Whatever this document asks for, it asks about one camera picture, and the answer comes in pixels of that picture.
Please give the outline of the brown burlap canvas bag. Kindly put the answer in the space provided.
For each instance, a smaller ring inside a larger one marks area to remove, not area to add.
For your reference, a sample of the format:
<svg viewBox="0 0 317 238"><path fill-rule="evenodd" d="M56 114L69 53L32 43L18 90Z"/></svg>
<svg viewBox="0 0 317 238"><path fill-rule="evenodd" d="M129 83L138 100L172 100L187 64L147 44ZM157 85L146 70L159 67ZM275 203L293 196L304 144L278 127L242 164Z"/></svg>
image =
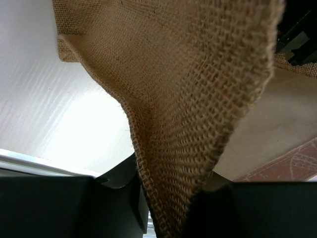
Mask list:
<svg viewBox="0 0 317 238"><path fill-rule="evenodd" d="M196 194L279 67L283 0L55 0L59 58L125 111L159 238L184 231Z"/></svg>

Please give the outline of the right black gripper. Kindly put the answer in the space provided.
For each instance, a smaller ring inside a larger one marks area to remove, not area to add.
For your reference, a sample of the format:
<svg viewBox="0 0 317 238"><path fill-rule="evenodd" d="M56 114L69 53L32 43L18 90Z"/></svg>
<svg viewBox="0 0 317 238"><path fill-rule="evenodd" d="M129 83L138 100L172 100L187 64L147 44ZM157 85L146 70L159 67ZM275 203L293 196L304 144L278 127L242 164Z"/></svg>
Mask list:
<svg viewBox="0 0 317 238"><path fill-rule="evenodd" d="M288 63L303 66L317 61L317 2L287 0L278 25L276 53Z"/></svg>

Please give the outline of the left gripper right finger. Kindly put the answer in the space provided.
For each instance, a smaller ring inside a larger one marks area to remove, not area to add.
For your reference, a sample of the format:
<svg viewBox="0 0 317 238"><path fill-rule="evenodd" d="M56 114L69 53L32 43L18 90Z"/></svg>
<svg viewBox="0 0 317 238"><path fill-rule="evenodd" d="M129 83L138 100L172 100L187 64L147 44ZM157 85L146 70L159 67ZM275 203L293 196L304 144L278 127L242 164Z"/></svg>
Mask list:
<svg viewBox="0 0 317 238"><path fill-rule="evenodd" d="M316 182L232 182L212 173L194 198L184 238L315 238Z"/></svg>

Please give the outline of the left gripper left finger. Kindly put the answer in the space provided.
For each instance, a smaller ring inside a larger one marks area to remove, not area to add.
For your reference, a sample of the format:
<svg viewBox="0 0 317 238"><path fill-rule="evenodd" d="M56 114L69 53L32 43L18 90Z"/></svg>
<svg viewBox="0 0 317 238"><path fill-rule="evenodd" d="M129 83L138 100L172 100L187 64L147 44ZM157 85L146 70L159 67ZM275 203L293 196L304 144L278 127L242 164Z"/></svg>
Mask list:
<svg viewBox="0 0 317 238"><path fill-rule="evenodd" d="M3 238L141 238L148 216L135 155L96 178L0 169Z"/></svg>

